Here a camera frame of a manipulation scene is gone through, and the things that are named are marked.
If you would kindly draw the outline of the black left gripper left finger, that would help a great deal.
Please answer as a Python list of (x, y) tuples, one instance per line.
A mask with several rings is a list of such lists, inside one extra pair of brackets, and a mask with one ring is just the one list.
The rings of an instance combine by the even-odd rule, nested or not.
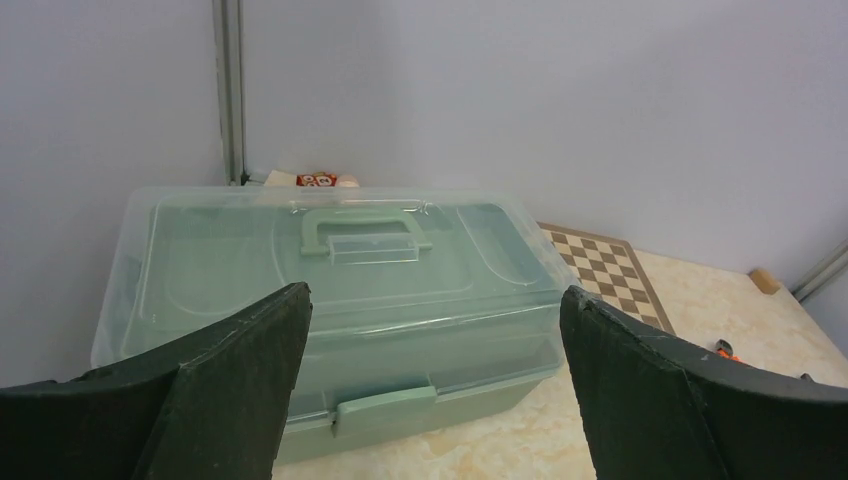
[(287, 285), (66, 382), (1, 392), (5, 479), (268, 479), (312, 317)]

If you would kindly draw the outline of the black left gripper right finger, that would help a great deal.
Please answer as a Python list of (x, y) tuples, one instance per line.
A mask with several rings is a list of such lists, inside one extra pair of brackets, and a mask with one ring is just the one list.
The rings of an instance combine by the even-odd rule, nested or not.
[(843, 479), (847, 392), (719, 356), (568, 288), (560, 329), (601, 479)]

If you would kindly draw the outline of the green plastic tool box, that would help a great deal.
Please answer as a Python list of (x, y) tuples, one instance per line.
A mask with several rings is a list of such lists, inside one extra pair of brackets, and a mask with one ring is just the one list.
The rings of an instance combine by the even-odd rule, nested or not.
[(313, 306), (277, 460), (515, 407), (564, 362), (577, 279), (522, 205), (480, 191), (146, 187), (128, 202), (95, 367), (297, 282)]

